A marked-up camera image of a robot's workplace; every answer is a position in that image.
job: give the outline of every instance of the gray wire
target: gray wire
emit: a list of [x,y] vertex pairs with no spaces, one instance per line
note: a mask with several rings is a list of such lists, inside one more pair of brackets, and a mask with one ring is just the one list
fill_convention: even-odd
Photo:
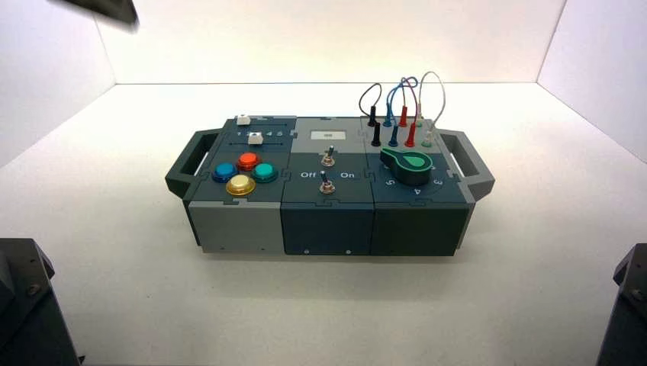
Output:
[[429,127],[429,131],[431,131],[436,126],[436,122],[438,122],[438,119],[440,118],[440,116],[443,115],[443,112],[445,111],[446,95],[445,95],[445,84],[443,83],[443,80],[440,78],[440,76],[438,76],[438,74],[436,74],[433,71],[427,71],[424,73],[423,78],[420,80],[420,89],[418,89],[418,103],[422,105],[423,83],[424,83],[424,79],[429,74],[433,74],[436,77],[436,79],[438,79],[438,81],[440,82],[440,88],[443,90],[443,106],[440,108],[440,112],[438,112],[438,115],[436,116],[436,118],[433,118],[431,120],[431,126]]

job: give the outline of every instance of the blue button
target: blue button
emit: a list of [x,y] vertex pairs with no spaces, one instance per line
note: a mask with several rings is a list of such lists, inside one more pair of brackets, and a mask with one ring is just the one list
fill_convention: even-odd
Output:
[[214,174],[212,174],[211,177],[215,181],[225,183],[229,180],[229,178],[235,176],[236,174],[238,174],[238,169],[236,169],[233,164],[231,164],[230,162],[223,162],[216,167],[216,170],[214,170]]

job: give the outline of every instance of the white table surface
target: white table surface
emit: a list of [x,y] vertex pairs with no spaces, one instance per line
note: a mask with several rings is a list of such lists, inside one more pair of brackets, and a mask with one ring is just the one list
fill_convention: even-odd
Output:
[[[357,115],[365,85],[122,85],[0,169],[88,364],[592,364],[647,165],[535,84],[454,84],[497,179],[451,258],[205,255],[164,175],[238,113]],[[436,91],[430,86],[426,111]]]

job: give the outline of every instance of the red button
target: red button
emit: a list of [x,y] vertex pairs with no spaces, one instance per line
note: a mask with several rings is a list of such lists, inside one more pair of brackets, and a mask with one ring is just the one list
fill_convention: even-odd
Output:
[[250,171],[261,162],[261,158],[253,152],[245,152],[238,158],[238,169]]

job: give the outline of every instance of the yellow button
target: yellow button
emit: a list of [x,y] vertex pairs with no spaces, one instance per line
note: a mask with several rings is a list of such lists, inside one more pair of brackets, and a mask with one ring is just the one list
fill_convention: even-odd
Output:
[[232,196],[244,196],[256,188],[256,182],[247,175],[235,175],[227,182],[227,192]]

